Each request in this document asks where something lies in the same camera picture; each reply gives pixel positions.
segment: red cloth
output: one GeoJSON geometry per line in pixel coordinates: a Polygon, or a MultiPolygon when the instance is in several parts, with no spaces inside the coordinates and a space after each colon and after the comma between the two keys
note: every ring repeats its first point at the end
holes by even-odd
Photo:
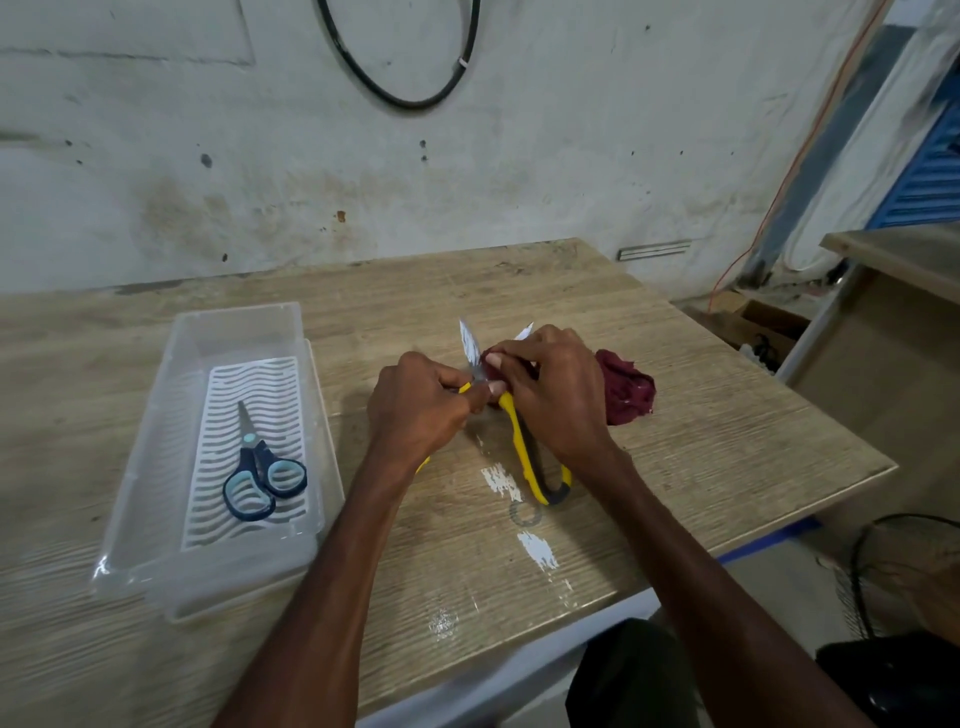
{"type": "MultiPolygon", "coordinates": [[[[503,380],[500,370],[487,362],[487,349],[480,355],[487,377],[494,380],[503,380]]],[[[625,425],[637,417],[653,412],[654,397],[657,395],[657,386],[654,378],[639,372],[632,361],[624,361],[615,353],[601,349],[596,353],[597,363],[603,372],[604,399],[607,404],[607,424],[625,425]]],[[[540,376],[540,372],[529,361],[523,365],[533,379],[540,376]]]]}

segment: black cable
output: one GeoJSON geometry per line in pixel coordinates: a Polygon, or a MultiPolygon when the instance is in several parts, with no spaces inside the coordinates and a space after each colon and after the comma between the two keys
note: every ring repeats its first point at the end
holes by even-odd
{"type": "Polygon", "coordinates": [[[871,624],[870,617],[867,614],[867,602],[863,598],[863,588],[860,585],[860,551],[863,549],[863,545],[867,542],[867,537],[873,533],[875,527],[879,526],[881,523],[897,521],[899,519],[925,519],[927,521],[944,523],[946,525],[953,526],[954,528],[960,528],[960,522],[958,521],[947,519],[943,516],[931,516],[927,513],[891,513],[890,515],[878,518],[876,521],[868,523],[863,527],[863,530],[860,531],[860,535],[857,537],[856,542],[853,544],[853,550],[850,554],[850,589],[851,592],[853,592],[853,603],[856,605],[856,613],[860,619],[861,634],[866,633],[868,639],[873,639],[876,637],[876,632],[874,631],[874,626],[871,624]]]}
{"type": "Polygon", "coordinates": [[[361,83],[379,99],[390,104],[390,106],[407,111],[430,109],[431,107],[437,106],[443,99],[450,95],[450,91],[460,83],[460,79],[462,79],[464,73],[467,72],[467,64],[470,61],[470,56],[473,54],[473,42],[477,38],[477,26],[480,24],[480,0],[473,0],[472,8],[470,9],[470,25],[467,30],[467,44],[464,46],[463,54],[457,59],[457,65],[453,69],[453,76],[450,77],[450,80],[446,82],[446,85],[439,93],[434,94],[430,98],[423,99],[422,101],[406,101],[405,99],[397,98],[389,91],[385,91],[367,75],[341,40],[340,33],[337,31],[337,24],[333,22],[333,15],[330,14],[330,7],[326,4],[326,0],[317,0],[317,6],[320,8],[320,15],[324,18],[324,25],[326,26],[326,31],[330,34],[330,40],[333,41],[337,50],[340,51],[340,55],[350,67],[350,70],[360,79],[361,83]]]}

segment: scissor blade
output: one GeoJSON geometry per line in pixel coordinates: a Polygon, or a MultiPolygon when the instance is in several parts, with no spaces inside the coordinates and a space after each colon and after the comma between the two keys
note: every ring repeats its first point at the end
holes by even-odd
{"type": "Polygon", "coordinates": [[[534,330],[534,322],[527,324],[526,328],[514,337],[515,341],[523,341],[534,330]]]}
{"type": "Polygon", "coordinates": [[[248,445],[256,439],[256,427],[253,426],[253,420],[250,419],[247,405],[242,401],[237,402],[237,412],[240,414],[240,439],[245,445],[248,445]]]}
{"type": "Polygon", "coordinates": [[[467,355],[467,361],[471,369],[480,367],[480,345],[477,344],[476,337],[470,331],[463,319],[460,320],[460,340],[464,344],[464,354],[467,355]]]}

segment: yellow scissors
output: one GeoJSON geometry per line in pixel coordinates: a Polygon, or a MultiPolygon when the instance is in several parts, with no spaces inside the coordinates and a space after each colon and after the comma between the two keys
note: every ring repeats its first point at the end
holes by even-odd
{"type": "MultiPolygon", "coordinates": [[[[517,336],[517,341],[525,339],[533,330],[533,323],[521,331],[517,336]]],[[[470,363],[470,371],[473,373],[474,381],[487,381],[487,373],[484,371],[483,362],[480,361],[482,349],[477,344],[476,337],[473,336],[467,324],[463,319],[460,320],[460,339],[464,344],[464,353],[467,355],[467,361],[470,363]]],[[[469,382],[459,390],[460,394],[470,388],[469,382]]],[[[546,487],[546,479],[543,476],[543,465],[540,463],[540,447],[533,434],[527,428],[523,418],[516,412],[514,405],[514,396],[510,392],[504,392],[497,400],[497,404],[510,417],[510,423],[514,427],[514,449],[520,458],[520,466],[523,468],[523,478],[530,485],[534,497],[543,505],[557,505],[570,493],[570,486],[573,484],[573,474],[566,465],[561,465],[561,484],[556,490],[546,487]]],[[[422,468],[430,461],[427,458],[420,465],[422,468]]]]}

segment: white drainer rack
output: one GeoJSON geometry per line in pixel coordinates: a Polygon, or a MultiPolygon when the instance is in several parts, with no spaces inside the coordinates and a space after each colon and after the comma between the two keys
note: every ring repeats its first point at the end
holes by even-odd
{"type": "Polygon", "coordinates": [[[239,460],[240,401],[274,455],[304,462],[297,359],[284,356],[214,367],[206,387],[180,550],[287,523],[307,512],[305,492],[278,498],[275,512],[263,521],[243,522],[227,509],[223,485],[239,460]]]}

